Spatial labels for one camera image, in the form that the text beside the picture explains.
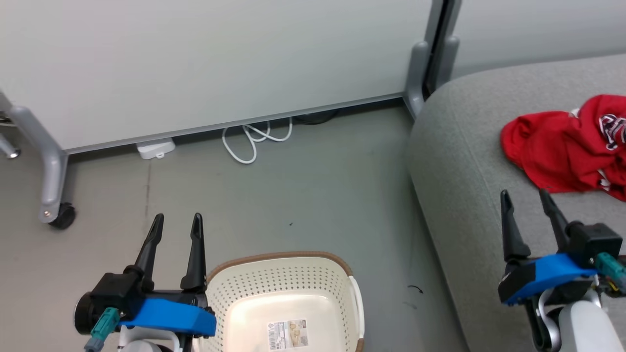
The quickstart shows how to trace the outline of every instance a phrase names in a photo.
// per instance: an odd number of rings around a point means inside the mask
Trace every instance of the gray upholstery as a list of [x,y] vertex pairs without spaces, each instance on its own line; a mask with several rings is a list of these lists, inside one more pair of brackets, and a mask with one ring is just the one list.
[[[601,93],[626,95],[626,55],[517,66],[465,76],[434,93],[415,123],[408,163],[463,332],[473,352],[534,351],[522,308],[500,304],[500,198],[508,189],[534,256],[557,249],[538,191],[500,148],[500,130],[526,113],[569,111]],[[556,194],[568,220],[626,236],[626,204],[604,194]],[[626,299],[605,299],[626,341]]]

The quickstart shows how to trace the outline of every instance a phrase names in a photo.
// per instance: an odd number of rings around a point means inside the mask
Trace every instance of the printed logo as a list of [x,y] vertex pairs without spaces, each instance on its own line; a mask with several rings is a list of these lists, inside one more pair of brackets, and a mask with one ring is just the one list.
[[626,118],[617,117],[613,114],[600,117],[600,132],[607,140],[607,149],[615,150],[618,145],[626,142]]

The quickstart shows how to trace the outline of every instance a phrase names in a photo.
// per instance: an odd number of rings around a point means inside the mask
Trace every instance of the metal leg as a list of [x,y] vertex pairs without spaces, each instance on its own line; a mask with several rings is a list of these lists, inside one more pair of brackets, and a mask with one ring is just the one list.
[[15,159],[19,156],[19,149],[16,149],[13,145],[11,145],[2,133],[0,133],[0,150],[2,150],[9,159]]
[[13,123],[41,155],[43,186],[41,187],[41,209],[39,210],[40,221],[58,229],[67,228],[74,221],[76,215],[71,204],[61,203],[65,171],[68,166],[67,153],[59,147],[30,110],[22,106],[11,106],[1,91],[0,109],[9,112]]
[[428,43],[420,41],[413,46],[411,51],[411,61],[409,62],[409,73],[406,78],[406,87],[404,89],[404,103],[409,108],[413,119],[422,110],[424,105],[424,95],[422,93],[422,85],[426,76],[426,68],[428,67],[428,57],[430,49]]
[[439,89],[452,77],[456,53],[461,44],[460,38],[454,35],[454,26],[464,0],[446,0],[446,7],[442,16],[438,40],[434,44],[434,53],[431,58],[431,67],[426,73],[426,86],[430,91]]

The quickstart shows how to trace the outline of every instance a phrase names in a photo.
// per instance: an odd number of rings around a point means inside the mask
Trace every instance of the basket handle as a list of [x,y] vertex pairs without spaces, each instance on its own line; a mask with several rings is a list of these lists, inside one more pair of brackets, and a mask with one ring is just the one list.
[[352,283],[352,288],[354,290],[354,297],[356,298],[356,308],[357,314],[359,315],[359,339],[362,339],[365,335],[365,312],[363,310],[363,297],[361,297],[361,290],[359,289],[359,284],[356,283],[356,279],[354,276],[348,276],[350,282]]

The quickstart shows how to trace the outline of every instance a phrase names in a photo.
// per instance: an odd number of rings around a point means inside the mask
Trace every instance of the brown basket rim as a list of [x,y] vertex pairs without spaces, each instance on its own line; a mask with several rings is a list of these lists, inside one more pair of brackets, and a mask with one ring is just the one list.
[[215,267],[215,269],[213,269],[213,271],[211,271],[211,273],[207,277],[207,282],[210,282],[217,274],[219,274],[224,269],[228,269],[236,265],[248,264],[251,262],[268,261],[270,259],[284,259],[284,258],[297,258],[297,257],[308,257],[308,258],[321,257],[325,259],[330,259],[336,262],[339,266],[341,266],[341,268],[346,272],[348,276],[352,276],[352,269],[350,269],[350,266],[348,266],[348,264],[343,259],[341,259],[340,257],[332,253],[301,251],[301,252],[278,252],[278,253],[259,254],[257,256],[250,256],[250,257],[244,257],[240,259],[234,259],[232,261],[227,261],[218,265],[217,267]]

